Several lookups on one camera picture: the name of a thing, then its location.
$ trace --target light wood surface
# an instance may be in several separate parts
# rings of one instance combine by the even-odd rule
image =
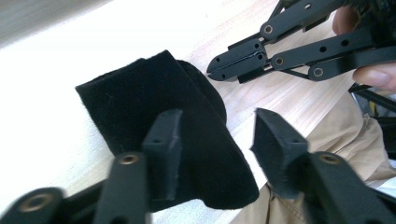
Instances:
[[[227,46],[257,33],[277,1],[117,0],[81,7],[83,1],[16,2],[0,1],[0,215],[32,189],[60,187],[71,195],[106,178],[112,155],[75,86],[164,49],[204,72]],[[298,32],[268,46],[268,54],[332,36],[331,25],[332,19]],[[281,73],[244,85],[210,82],[226,104],[227,127],[259,187],[265,177],[249,151],[255,108],[280,113],[307,136],[352,83],[350,75],[315,83]],[[153,220],[229,223],[237,213],[191,201]]]

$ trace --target black plastic part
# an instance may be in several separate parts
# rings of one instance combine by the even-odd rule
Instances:
[[[235,81],[242,75],[262,74],[267,60],[260,40],[251,39],[214,58],[206,72],[216,81]]]
[[[277,113],[258,108],[251,150],[275,193],[282,198],[296,198],[299,170],[294,164],[308,154],[306,140]]]
[[[87,224],[93,222],[93,216],[105,181],[90,186],[64,200],[62,215],[67,223]]]
[[[63,223],[59,219],[64,196],[60,189],[36,189],[20,197],[0,220],[0,224]]]
[[[346,4],[346,0],[301,0],[282,13],[265,22],[260,29],[265,44],[273,44],[297,30],[321,21],[337,8]]]
[[[116,157],[102,190],[94,224],[150,223],[147,161],[143,153]]]
[[[321,204],[327,223],[390,224],[396,220],[341,157],[317,152],[309,156],[305,168],[300,187],[308,202]]]
[[[393,62],[396,62],[396,46],[356,52],[334,60],[316,63],[309,68],[308,75],[313,81],[322,81],[355,68]]]
[[[362,28],[278,53],[271,59],[271,65],[276,71],[282,71],[304,64],[325,61],[353,50],[366,49],[373,44],[370,28]]]
[[[151,200],[174,200],[182,150],[180,119],[182,110],[162,112],[143,141],[148,157],[148,181]]]

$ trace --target khaki trousers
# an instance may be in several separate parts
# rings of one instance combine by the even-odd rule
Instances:
[[[396,170],[389,165],[378,123],[361,115],[349,93],[306,139],[310,152],[329,151],[343,157],[361,180],[371,187],[378,187],[396,176]],[[265,185],[260,198],[242,209],[232,223],[306,223],[303,197],[280,199]]]

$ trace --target human hand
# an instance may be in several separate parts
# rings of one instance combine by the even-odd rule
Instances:
[[[358,21],[358,15],[349,7],[337,10],[332,29],[337,35],[352,31]],[[357,69],[353,79],[383,90],[396,92],[396,63],[383,63]]]

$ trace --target black velvet fabric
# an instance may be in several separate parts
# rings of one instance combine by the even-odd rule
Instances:
[[[226,129],[224,103],[193,65],[165,51],[76,90],[115,155],[140,151],[161,112],[183,110],[177,196],[173,201],[151,201],[151,212],[191,199],[215,209],[236,209],[258,198],[248,164]]]

